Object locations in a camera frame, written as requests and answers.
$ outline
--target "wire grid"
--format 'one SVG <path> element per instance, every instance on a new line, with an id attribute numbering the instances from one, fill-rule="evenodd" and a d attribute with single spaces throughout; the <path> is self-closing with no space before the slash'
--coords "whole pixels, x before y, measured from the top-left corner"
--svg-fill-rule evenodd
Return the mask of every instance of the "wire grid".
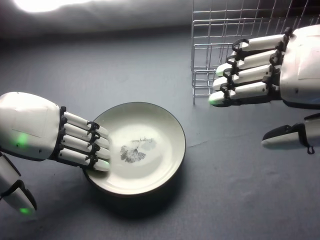
<path id="1" fill-rule="evenodd" d="M 240 0 L 238 6 L 235 0 L 226 0 L 224 6 L 210 0 L 209 10 L 196 10 L 197 1 L 193 0 L 191 29 L 193 104 L 196 97 L 212 94 L 213 82 L 218 78 L 216 69 L 226 62 L 236 40 L 283 34 L 287 27 L 297 29 L 319 23 L 320 6 L 310 6 L 309 0 L 300 7 L 294 6 L 294 0 Z"/>

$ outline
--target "white plate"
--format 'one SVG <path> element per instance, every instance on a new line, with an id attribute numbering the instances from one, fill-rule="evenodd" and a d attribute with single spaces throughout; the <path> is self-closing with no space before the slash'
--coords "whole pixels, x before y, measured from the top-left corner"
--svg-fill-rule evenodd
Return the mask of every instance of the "white plate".
<path id="1" fill-rule="evenodd" d="M 94 120 L 109 131 L 110 171 L 86 170 L 99 188 L 119 195 L 138 195 L 167 182 L 186 153 L 186 136 L 167 110 L 145 102 L 115 106 Z"/>

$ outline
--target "back of robotic hand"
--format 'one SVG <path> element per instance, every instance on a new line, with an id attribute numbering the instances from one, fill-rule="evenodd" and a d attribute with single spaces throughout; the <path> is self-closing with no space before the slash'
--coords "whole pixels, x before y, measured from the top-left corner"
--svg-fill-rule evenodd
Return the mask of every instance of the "back of robotic hand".
<path id="1" fill-rule="evenodd" d="M 224 68 L 223 76 L 213 82 L 211 105 L 229 107 L 282 100 L 289 107 L 320 109 L 320 25 L 240 39 L 232 50 L 227 63 L 219 67 Z M 314 154 L 313 147 L 320 146 L 320 114 L 304 120 L 271 130 L 264 135 L 262 145 L 269 149 L 307 148 L 308 154 Z"/>
<path id="2" fill-rule="evenodd" d="M 107 138 L 105 128 L 42 97 L 23 92 L 0 96 L 1 152 L 107 172 Z M 20 176 L 8 157 L 0 153 L 0 199 L 22 214 L 32 214 L 37 204 Z"/>

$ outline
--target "dish rack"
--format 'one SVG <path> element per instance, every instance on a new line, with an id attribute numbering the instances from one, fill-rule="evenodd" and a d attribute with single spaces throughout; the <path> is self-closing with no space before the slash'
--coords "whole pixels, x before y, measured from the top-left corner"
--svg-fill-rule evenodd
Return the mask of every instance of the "dish rack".
<path id="1" fill-rule="evenodd" d="M 319 23 L 320 2 L 312 0 L 193 0 L 191 73 L 193 104 L 209 97 L 216 69 L 238 39 L 283 34 Z"/>

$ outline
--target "wire rack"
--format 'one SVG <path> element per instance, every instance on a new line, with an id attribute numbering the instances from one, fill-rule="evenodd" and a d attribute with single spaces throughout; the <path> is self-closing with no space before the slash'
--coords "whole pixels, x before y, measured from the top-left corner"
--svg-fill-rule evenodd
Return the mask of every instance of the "wire rack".
<path id="1" fill-rule="evenodd" d="M 216 69 L 238 39 L 284 33 L 319 23 L 320 1 L 193 0 L 191 73 L 193 104 L 212 94 Z"/>

